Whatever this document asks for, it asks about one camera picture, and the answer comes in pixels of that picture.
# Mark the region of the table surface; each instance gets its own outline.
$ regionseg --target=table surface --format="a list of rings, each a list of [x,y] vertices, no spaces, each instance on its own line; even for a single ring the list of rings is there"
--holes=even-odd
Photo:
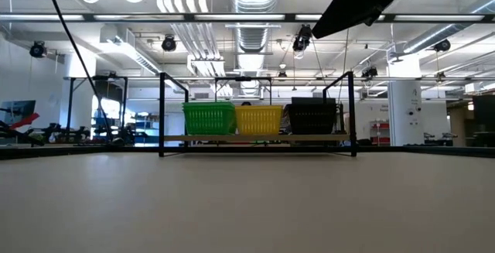
[[[495,162],[113,153],[0,162],[0,252],[492,252]]]

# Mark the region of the wooden shelf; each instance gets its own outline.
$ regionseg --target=wooden shelf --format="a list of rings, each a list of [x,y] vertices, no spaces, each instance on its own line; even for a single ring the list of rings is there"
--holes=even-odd
[[[165,141],[346,141],[345,135],[175,135],[164,136]]]

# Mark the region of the ceiling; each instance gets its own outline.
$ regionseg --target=ceiling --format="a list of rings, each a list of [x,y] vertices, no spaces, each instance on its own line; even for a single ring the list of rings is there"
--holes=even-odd
[[[230,12],[230,0],[207,0],[211,12]],[[476,0],[395,0],[386,12],[393,13],[460,13]],[[123,13],[123,12],[147,12],[158,13],[159,9],[155,0],[144,0],[139,3],[130,3],[126,0],[100,0],[94,4],[87,4],[82,0],[58,0],[61,9],[65,13],[70,12],[96,12],[96,13]],[[323,12],[331,0],[278,0],[276,12],[280,13],[320,13]],[[9,3],[0,3],[0,12],[9,12]],[[12,0],[13,12],[54,12],[50,0]],[[2,23],[4,29],[8,24]],[[140,76],[143,72],[140,66],[128,57],[106,53],[100,44],[100,29],[103,24],[72,23],[71,32],[81,41],[89,43],[100,50],[100,56],[105,60],[98,62],[99,70],[117,70],[120,74]],[[162,64],[167,72],[173,76],[190,76],[185,68],[187,52],[179,40],[178,48],[173,53],[162,51],[160,44],[165,34],[173,34],[170,24],[142,24],[125,23],[120,25],[130,29],[138,37],[138,46],[145,54],[156,63]],[[265,57],[265,74],[276,76],[279,72],[279,64],[285,63],[288,75],[292,76],[316,76],[320,75],[320,67],[325,75],[340,75],[344,70],[351,70],[363,59],[371,55],[374,50],[395,41],[407,42],[421,35],[435,26],[435,24],[375,24],[371,27],[360,25],[323,39],[314,41],[300,60],[292,57],[292,37],[299,31],[298,23],[283,23],[280,28],[271,31],[268,45],[270,55]],[[223,23],[214,23],[213,29],[217,39],[221,55],[225,59],[225,70],[232,71],[236,66],[235,38],[232,29],[225,28]],[[460,33],[450,37],[451,50],[472,42],[495,30],[493,25],[474,25]],[[72,53],[72,48],[63,34],[60,24],[44,23],[14,23],[12,24],[11,37],[19,42],[30,43],[35,37],[45,38],[47,46],[59,53]],[[477,56],[495,50],[495,37],[490,37],[482,42],[460,50],[458,53],[443,57],[438,62],[435,54],[430,51],[420,53],[421,69],[423,74],[430,74],[436,70],[463,63]],[[374,64],[378,67],[381,76],[386,76],[386,62],[378,59]],[[495,68],[492,61],[483,64],[472,65],[465,70],[452,74],[453,76],[466,76],[481,70]]]

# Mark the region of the ventilation duct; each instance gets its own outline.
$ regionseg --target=ventilation duct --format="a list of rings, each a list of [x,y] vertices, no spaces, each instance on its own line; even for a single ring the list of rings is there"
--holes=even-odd
[[[462,13],[471,14],[494,14],[495,0],[478,0],[463,10]],[[423,49],[439,43],[440,41],[472,26],[473,24],[450,24],[438,25],[419,37],[407,42],[404,45],[404,53],[417,53]]]
[[[232,8],[236,13],[267,13],[273,12],[277,0],[230,0]],[[236,28],[237,62],[240,69],[246,71],[260,70],[265,61],[265,56],[256,53],[263,53],[266,50],[269,28]],[[242,82],[241,89],[245,94],[254,94],[252,83]]]

